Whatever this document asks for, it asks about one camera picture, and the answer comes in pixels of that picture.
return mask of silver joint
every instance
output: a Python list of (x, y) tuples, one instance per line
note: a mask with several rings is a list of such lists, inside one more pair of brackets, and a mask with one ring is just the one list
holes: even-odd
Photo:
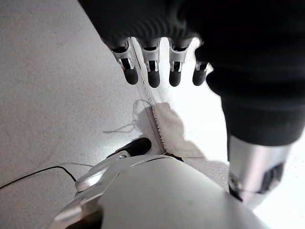
[(119, 63), (119, 65), (122, 67), (123, 70), (134, 68), (135, 53), (134, 53), (131, 45), (132, 45), (131, 39), (127, 38), (126, 45), (123, 47), (118, 47), (118, 49), (121, 48), (122, 51), (116, 52), (115, 50), (118, 50), (118, 49), (110, 49), (111, 52), (113, 53), (116, 61)]
[(291, 145), (260, 146), (234, 136), (229, 141), (231, 194), (255, 208), (280, 183)]
[(171, 72), (175, 71), (175, 63), (179, 63), (179, 72), (182, 70), (182, 65), (184, 64), (185, 57), (187, 53), (187, 47), (182, 51), (177, 51), (174, 49), (173, 44), (170, 42), (170, 68)]
[(201, 66), (201, 62), (200, 61), (196, 61), (195, 70), (196, 71), (200, 71), (200, 66)]
[(143, 59), (148, 72), (151, 72), (150, 63), (154, 62), (154, 71), (159, 71), (159, 61), (160, 61), (160, 43), (157, 44), (154, 50), (149, 50), (147, 48), (141, 47)]

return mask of black rubber tip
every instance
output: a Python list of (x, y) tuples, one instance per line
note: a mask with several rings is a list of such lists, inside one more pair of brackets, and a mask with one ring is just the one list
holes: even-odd
[(138, 82), (138, 73), (135, 68), (124, 70), (124, 75), (129, 84), (134, 85)]
[(159, 71), (147, 72), (149, 85), (153, 88), (156, 88), (160, 84), (160, 74)]
[(110, 154), (107, 158), (123, 150), (126, 150), (130, 154), (130, 156), (144, 155), (151, 149), (151, 147), (152, 142), (148, 138), (140, 137), (123, 146), (122, 148), (119, 148), (113, 154)]
[(193, 84), (196, 86), (200, 86), (204, 81), (206, 77), (206, 71), (205, 70), (194, 70), (193, 74)]
[(170, 84), (173, 87), (176, 87), (179, 85), (181, 80), (181, 72), (177, 72), (177, 71), (170, 71)]
[(236, 191), (234, 191), (230, 186), (229, 186), (229, 192), (232, 196), (234, 196), (236, 199), (238, 199), (239, 201), (243, 201), (243, 199), (241, 199), (238, 195), (238, 193)]

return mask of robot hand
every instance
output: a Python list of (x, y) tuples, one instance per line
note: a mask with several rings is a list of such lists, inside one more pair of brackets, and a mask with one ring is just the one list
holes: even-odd
[(128, 83), (138, 81), (130, 37), (141, 45), (148, 81), (157, 87), (159, 44), (170, 41), (172, 86), (180, 82), (192, 37), (193, 82), (214, 71), (209, 87), (222, 100), (228, 134), (230, 193), (256, 206), (281, 180), (305, 124), (304, 3), (239, 0), (80, 0)]

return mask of black wire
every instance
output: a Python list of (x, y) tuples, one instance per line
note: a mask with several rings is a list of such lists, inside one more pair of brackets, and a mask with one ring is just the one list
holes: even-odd
[(41, 172), (43, 172), (43, 171), (46, 171), (46, 170), (49, 170), (49, 169), (53, 169), (53, 168), (61, 168), (61, 169), (63, 169), (63, 170), (72, 178), (72, 180), (73, 180), (74, 182), (76, 181), (75, 177), (74, 177), (65, 167), (62, 167), (62, 166), (52, 166), (52, 167), (49, 167), (49, 168), (44, 168), (44, 169), (42, 169), (42, 170), (38, 170), (38, 171), (36, 171), (36, 172), (34, 172), (34, 173), (30, 173), (30, 174), (28, 174), (28, 175), (26, 175), (26, 176), (23, 176), (23, 177), (20, 177), (20, 178), (18, 178), (18, 179), (16, 179), (16, 180), (13, 180), (12, 182), (9, 182), (9, 183), (7, 183), (6, 185), (1, 186), (1, 187), (0, 187), (0, 190), (3, 189), (3, 188), (5, 188), (5, 187), (7, 187), (7, 186), (9, 186), (9, 185), (11, 185), (11, 184), (14, 184), (14, 183), (18, 182), (18, 181), (20, 181), (20, 180), (22, 180), (22, 179), (24, 179), (24, 178), (33, 176), (33, 175), (35, 175), (35, 174), (37, 174), (37, 173), (41, 173)]

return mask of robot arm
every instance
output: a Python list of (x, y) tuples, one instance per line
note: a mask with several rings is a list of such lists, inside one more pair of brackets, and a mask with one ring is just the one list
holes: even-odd
[(205, 68), (210, 88), (220, 95), (228, 134), (230, 193), (255, 207), (281, 180), (286, 157), (305, 124), (303, 3), (248, 1), (80, 0), (121, 65), (137, 83), (130, 37), (141, 45), (148, 81), (157, 87), (159, 43), (170, 42), (172, 86), (180, 82), (191, 38), (196, 51), (193, 82)]
[(194, 168), (173, 157), (143, 155), (149, 145), (148, 139), (133, 141), (81, 177), (75, 199), (49, 229), (267, 229)]

